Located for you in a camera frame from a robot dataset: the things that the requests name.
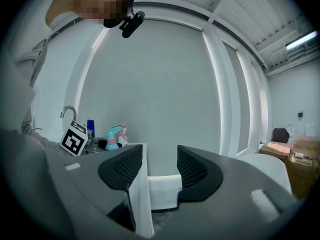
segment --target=light fixture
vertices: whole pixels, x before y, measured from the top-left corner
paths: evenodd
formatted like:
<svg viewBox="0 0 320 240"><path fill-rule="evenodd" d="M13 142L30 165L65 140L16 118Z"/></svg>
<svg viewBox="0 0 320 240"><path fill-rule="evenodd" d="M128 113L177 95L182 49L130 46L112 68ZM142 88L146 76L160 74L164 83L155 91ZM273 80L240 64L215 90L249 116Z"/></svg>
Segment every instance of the light fixture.
<svg viewBox="0 0 320 240"><path fill-rule="evenodd" d="M317 35L318 35L318 33L316 31L311 32L309 34L306 34L306 35L304 35L302 37L299 37L298 39L288 43L285 47L286 47L287 50L290 50L290 49L292 49L294 47L297 47L297 46L299 46L299 45L301 45L301 44L303 44L303 43L315 38Z"/></svg>

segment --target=black camera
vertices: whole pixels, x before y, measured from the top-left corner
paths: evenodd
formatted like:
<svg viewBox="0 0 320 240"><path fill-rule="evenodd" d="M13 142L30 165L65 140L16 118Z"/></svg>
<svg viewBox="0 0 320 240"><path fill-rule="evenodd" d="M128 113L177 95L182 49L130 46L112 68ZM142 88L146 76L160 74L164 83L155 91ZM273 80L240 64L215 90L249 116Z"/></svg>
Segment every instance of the black camera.
<svg viewBox="0 0 320 240"><path fill-rule="evenodd" d="M115 20L105 19L103 25L106 28L114 28L119 25L123 20L124 23L119 27L122 30L122 36L128 38L131 34L144 22L145 13L143 11L138 11L134 13L133 4L134 0L128 0L128 7L131 8L132 16L126 15L124 18L118 18Z"/></svg>

